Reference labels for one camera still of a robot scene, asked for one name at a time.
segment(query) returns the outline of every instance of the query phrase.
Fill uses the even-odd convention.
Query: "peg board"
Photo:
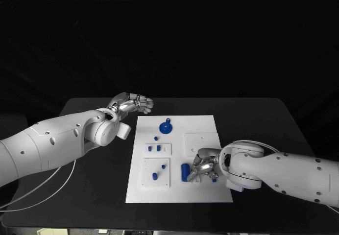
[[[161,124],[171,119],[174,130],[169,134],[162,134],[159,131]],[[221,143],[214,116],[139,116],[136,126],[136,139],[133,149],[133,161],[130,169],[130,179],[128,188],[126,203],[207,203],[207,202],[233,202],[231,190],[226,187],[227,177],[224,176],[220,167],[216,167],[216,172],[220,174],[217,183],[211,178],[201,176],[201,182],[182,182],[181,166],[184,163],[192,165],[192,155],[187,154],[187,134],[198,134],[197,136],[211,136],[211,138],[203,138],[200,143],[195,141],[190,143],[190,146],[197,148],[220,148]],[[172,155],[156,156],[148,153],[146,144],[172,144]],[[152,179],[152,171],[143,171],[145,159],[169,159],[169,187],[146,187],[143,185],[143,177],[146,174],[148,180]]]

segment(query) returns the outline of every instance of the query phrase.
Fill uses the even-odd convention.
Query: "blue object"
[[[190,165],[185,163],[182,164],[182,181],[188,182],[188,176],[191,174],[191,167]]]
[[[152,174],[153,180],[158,180],[158,173]]]
[[[159,130],[161,130],[161,132],[162,132],[164,134],[168,134],[168,133],[172,132],[172,129],[174,129],[174,127],[172,127],[172,124],[171,124],[171,119],[168,118],[168,119],[166,119],[166,122],[164,122],[164,123],[161,124]]]

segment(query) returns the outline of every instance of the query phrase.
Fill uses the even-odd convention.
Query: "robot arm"
[[[282,152],[265,156],[260,145],[247,142],[216,151],[216,167],[227,176],[229,188],[241,192],[260,188],[265,182],[283,194],[339,207],[338,162]]]
[[[130,126],[120,122],[129,112],[152,111],[152,99],[119,94],[107,108],[65,115],[37,123],[0,141],[0,187],[21,177],[55,169],[87,152],[126,139]]]

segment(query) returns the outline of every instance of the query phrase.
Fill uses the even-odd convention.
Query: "white cable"
[[[5,211],[0,211],[0,212],[18,212],[18,211],[27,210],[28,208],[32,208],[32,207],[38,206],[41,203],[44,203],[44,202],[63,190],[65,184],[68,183],[68,180],[70,180],[70,178],[71,178],[71,176],[73,176],[73,172],[74,172],[74,168],[76,168],[76,162],[77,162],[77,160],[74,160],[73,171],[71,171],[71,174],[70,174],[70,176],[68,176],[68,179],[67,179],[65,183],[63,184],[63,186],[61,186],[61,188],[57,190],[57,192],[55,192],[44,201],[41,201],[40,203],[37,203],[37,204],[32,205],[31,207],[27,207],[27,208],[18,209],[18,210],[5,210]]]
[[[266,143],[262,143],[262,142],[257,142],[257,141],[249,141],[249,140],[240,140],[240,141],[234,141],[234,143],[237,142],[247,142],[247,143],[254,143],[254,144],[259,144],[262,145],[263,147],[269,148],[273,152],[279,152],[279,150],[276,148],[273,148],[269,144]]]
[[[339,211],[338,210],[335,210],[329,205],[327,205],[338,214],[339,214]]]
[[[57,169],[55,173],[50,176],[50,178],[42,182],[42,184],[31,192],[28,192],[24,196],[21,196],[16,200],[9,202],[8,204],[2,205],[0,209],[5,208],[6,206],[9,206],[11,204],[14,204],[15,202],[18,202],[19,200],[22,200],[28,195],[31,195],[45,185],[45,183],[53,179],[53,177],[55,176],[60,169],[61,169],[61,167]]]

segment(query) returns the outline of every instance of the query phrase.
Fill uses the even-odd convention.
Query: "blue cylinder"
[[[182,164],[182,181],[188,182],[188,176],[191,174],[191,167],[190,164]]]
[[[152,174],[153,180],[158,180],[158,173]]]

